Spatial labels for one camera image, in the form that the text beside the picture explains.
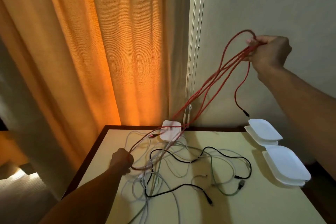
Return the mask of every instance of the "stacked white trays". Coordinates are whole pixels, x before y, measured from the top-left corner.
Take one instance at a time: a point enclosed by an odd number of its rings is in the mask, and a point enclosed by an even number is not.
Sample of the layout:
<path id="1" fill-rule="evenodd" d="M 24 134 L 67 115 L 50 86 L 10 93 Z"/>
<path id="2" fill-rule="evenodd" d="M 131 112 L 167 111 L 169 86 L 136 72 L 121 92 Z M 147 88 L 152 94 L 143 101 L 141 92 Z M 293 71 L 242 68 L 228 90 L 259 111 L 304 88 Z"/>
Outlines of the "stacked white trays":
<path id="1" fill-rule="evenodd" d="M 261 146 L 264 158 L 274 177 L 283 184 L 303 186 L 311 175 L 296 154 L 287 147 L 278 145 L 282 136 L 266 120 L 251 119 L 246 131 Z"/>

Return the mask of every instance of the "forearm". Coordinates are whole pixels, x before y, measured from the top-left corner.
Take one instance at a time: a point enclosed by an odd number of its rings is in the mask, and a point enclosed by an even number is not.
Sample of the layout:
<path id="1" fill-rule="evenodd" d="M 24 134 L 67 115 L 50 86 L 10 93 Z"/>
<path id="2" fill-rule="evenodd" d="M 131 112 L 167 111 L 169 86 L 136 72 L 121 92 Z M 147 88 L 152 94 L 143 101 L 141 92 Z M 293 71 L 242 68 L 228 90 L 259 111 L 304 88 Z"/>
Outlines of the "forearm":
<path id="1" fill-rule="evenodd" d="M 110 167 L 59 202 L 40 222 L 103 224 L 111 211 L 122 173 Z"/>
<path id="2" fill-rule="evenodd" d="M 284 68 L 258 75 L 299 131 L 306 147 L 336 179 L 336 99 Z"/>

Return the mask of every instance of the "curtain fold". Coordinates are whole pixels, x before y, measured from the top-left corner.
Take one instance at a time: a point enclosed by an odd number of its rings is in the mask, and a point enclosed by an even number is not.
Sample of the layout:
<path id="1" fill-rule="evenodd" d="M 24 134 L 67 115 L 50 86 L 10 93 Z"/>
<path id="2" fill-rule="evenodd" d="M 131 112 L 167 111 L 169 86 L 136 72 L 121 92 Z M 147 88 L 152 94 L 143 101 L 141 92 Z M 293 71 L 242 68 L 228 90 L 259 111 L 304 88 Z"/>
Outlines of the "curtain fold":
<path id="1" fill-rule="evenodd" d="M 189 4 L 0 0 L 0 35 L 73 167 L 104 125 L 160 125 L 182 105 Z"/>

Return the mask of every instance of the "table top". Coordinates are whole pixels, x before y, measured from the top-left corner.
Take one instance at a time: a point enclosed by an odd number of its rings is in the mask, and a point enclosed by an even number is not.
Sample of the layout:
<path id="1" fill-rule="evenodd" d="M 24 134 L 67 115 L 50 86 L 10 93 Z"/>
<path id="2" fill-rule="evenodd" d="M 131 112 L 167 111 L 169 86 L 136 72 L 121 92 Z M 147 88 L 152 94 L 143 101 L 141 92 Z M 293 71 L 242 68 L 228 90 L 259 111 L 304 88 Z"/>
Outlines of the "table top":
<path id="1" fill-rule="evenodd" d="M 66 193 L 103 173 L 109 165 L 112 154 L 118 148 L 125 147 L 125 140 L 129 132 L 138 130 L 136 127 L 120 129 L 120 126 L 116 126 L 116 128 L 104 128 L 88 154 L 88 160 L 86 159 L 83 163 L 76 175 L 77 178 L 75 177 L 75 181 L 72 182 Z M 149 132 L 150 129 L 138 131 Z M 246 180 L 245 186 L 237 195 L 227 197 L 211 185 L 209 158 L 203 158 L 188 167 L 188 164 L 177 162 L 172 156 L 168 156 L 165 161 L 162 161 L 160 168 L 160 174 L 168 185 L 174 188 L 183 183 L 190 183 L 195 175 L 207 175 L 205 178 L 196 177 L 193 184 L 204 188 L 213 201 L 213 206 L 210 206 L 202 192 L 189 186 L 174 191 L 179 205 L 180 223 L 325 223 L 300 188 L 286 187 L 276 181 L 263 158 L 262 151 L 264 148 L 253 142 L 247 133 L 186 131 L 184 136 L 185 139 L 181 140 L 187 142 L 189 146 L 198 148 L 212 146 L 217 149 L 229 149 L 244 156 L 251 162 L 252 175 Z M 140 135 L 131 134 L 126 149 L 129 150 L 140 138 Z M 150 148 L 158 140 L 151 139 Z M 146 151 L 148 145 L 149 140 L 145 140 L 141 146 L 132 152 L 135 160 Z M 231 156 L 237 155 L 230 151 L 223 151 L 223 153 Z M 179 154 L 185 158 L 194 158 L 186 149 L 180 151 Z M 142 166 L 146 159 L 148 160 L 148 154 L 135 166 Z M 237 175 L 248 175 L 248 168 L 244 161 L 240 159 L 230 160 Z M 229 163 L 223 160 L 214 158 L 213 167 L 214 175 L 218 181 L 229 180 L 233 174 Z M 183 178 L 177 178 L 172 172 L 177 176 L 183 176 Z M 140 171 L 132 171 L 131 174 L 123 176 L 121 179 L 107 223 L 128 223 L 145 204 L 144 201 L 134 201 L 132 182 L 128 182 L 133 181 L 134 177 L 139 174 Z M 238 179 L 233 179 L 231 182 L 222 185 L 222 188 L 226 193 L 234 192 L 238 182 Z M 166 190 L 168 188 L 163 185 L 160 192 Z M 140 183 L 135 184 L 134 191 L 136 195 L 141 195 L 142 187 Z M 150 199 L 148 213 L 148 224 L 179 222 L 177 205 L 172 193 Z"/>

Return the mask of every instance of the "dark wooden table frame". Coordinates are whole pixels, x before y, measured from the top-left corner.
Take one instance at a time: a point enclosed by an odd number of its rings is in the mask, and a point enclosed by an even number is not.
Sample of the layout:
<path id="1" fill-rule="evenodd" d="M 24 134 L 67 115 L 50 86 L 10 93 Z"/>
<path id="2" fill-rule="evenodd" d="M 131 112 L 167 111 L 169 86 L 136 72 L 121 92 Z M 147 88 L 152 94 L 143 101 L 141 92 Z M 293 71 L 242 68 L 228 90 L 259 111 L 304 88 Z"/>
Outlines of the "dark wooden table frame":
<path id="1" fill-rule="evenodd" d="M 62 199 L 77 189 L 79 183 L 81 182 L 87 168 L 89 167 L 92 159 L 94 158 L 97 150 L 99 149 L 100 144 L 104 140 L 107 132 L 110 129 L 114 130 L 153 130 L 156 129 L 156 126 L 117 126 L 117 125 L 105 125 L 99 134 L 97 140 L 93 144 L 89 153 L 86 155 L 82 165 L 79 167 L 77 173 L 73 177 L 71 183 L 69 184 L 67 190 L 65 191 Z M 200 127 L 190 127 L 187 128 L 186 131 L 216 131 L 216 132 L 246 132 L 244 127 L 236 127 L 236 128 L 200 128 Z M 326 223 L 335 223 L 329 212 L 323 207 L 321 202 L 317 199 L 312 190 L 308 188 L 301 188 L 305 193 L 306 197 L 311 201 L 316 210 L 322 216 Z"/>

